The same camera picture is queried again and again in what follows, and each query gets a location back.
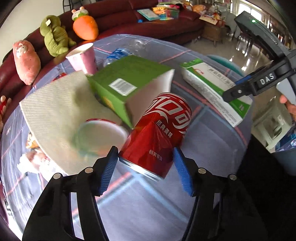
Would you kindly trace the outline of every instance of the barcode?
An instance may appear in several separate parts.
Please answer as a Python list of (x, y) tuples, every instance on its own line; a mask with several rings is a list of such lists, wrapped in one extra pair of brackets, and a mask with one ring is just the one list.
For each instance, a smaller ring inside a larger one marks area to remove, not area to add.
[(109, 84), (109, 86), (123, 96), (128, 96), (137, 88), (136, 86), (120, 78), (113, 81), (111, 84)]

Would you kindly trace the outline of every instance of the paper cup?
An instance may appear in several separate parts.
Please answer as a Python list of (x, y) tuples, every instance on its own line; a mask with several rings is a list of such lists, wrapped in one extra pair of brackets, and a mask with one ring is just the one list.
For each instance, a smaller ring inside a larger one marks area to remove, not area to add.
[(112, 146), (121, 150), (129, 133), (122, 126), (105, 119), (89, 119), (81, 124), (76, 135), (75, 145), (83, 156), (105, 157)]
[(93, 45), (93, 43), (81, 45), (66, 55), (75, 71), (82, 70), (85, 74), (94, 74), (98, 71)]

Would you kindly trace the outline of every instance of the metal bolt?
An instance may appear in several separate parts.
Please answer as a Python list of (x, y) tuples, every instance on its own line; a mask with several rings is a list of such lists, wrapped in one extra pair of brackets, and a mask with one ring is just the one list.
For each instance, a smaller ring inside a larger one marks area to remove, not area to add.
[(206, 169), (204, 169), (204, 168), (199, 168), (199, 169), (198, 169), (198, 172), (199, 172), (200, 174), (205, 174), (207, 171), (206, 171)]
[(61, 174), (60, 173), (54, 174), (54, 179), (59, 179), (60, 177), (61, 177)]
[(92, 167), (88, 167), (84, 171), (85, 171), (85, 173), (92, 173), (94, 170)]
[(237, 179), (237, 176), (234, 175), (234, 174), (230, 174), (230, 175), (229, 175), (229, 178), (230, 178), (231, 180), (235, 181), (235, 180)]

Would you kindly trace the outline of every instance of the hand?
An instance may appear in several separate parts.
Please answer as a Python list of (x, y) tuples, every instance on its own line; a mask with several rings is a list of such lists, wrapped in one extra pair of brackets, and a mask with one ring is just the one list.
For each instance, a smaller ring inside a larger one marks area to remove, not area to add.
[(279, 102), (285, 104), (289, 113), (293, 116), (293, 119), (296, 121), (296, 106), (291, 104), (290, 101), (286, 98), (286, 96), (281, 95), (279, 98)]

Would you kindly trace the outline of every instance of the soda can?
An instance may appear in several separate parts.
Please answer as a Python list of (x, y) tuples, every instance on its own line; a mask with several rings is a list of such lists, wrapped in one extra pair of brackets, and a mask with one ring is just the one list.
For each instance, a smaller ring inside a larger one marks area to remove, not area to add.
[(119, 160), (153, 179), (165, 178), (191, 119), (188, 103), (173, 93), (158, 95), (119, 152)]

